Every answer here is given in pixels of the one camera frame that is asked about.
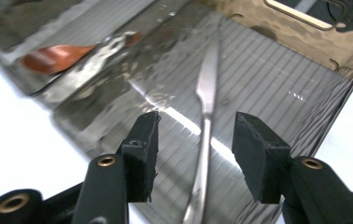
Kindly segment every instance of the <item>white surface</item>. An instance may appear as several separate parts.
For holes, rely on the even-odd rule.
[[[12,87],[0,74],[0,195],[38,189],[46,199],[82,181],[88,163],[54,131],[49,112]],[[353,190],[353,93],[317,158]]]

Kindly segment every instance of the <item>brass grommet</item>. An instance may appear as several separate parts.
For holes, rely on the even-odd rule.
[[[0,204],[0,213],[6,214],[19,210],[29,202],[29,195],[26,193],[16,194]]]
[[[302,164],[307,166],[308,168],[315,169],[315,170],[320,170],[322,169],[322,163],[319,161],[315,161],[312,159],[304,159],[302,160]]]
[[[116,162],[116,159],[114,157],[103,157],[97,162],[97,164],[99,166],[111,166],[115,164],[115,162]]]

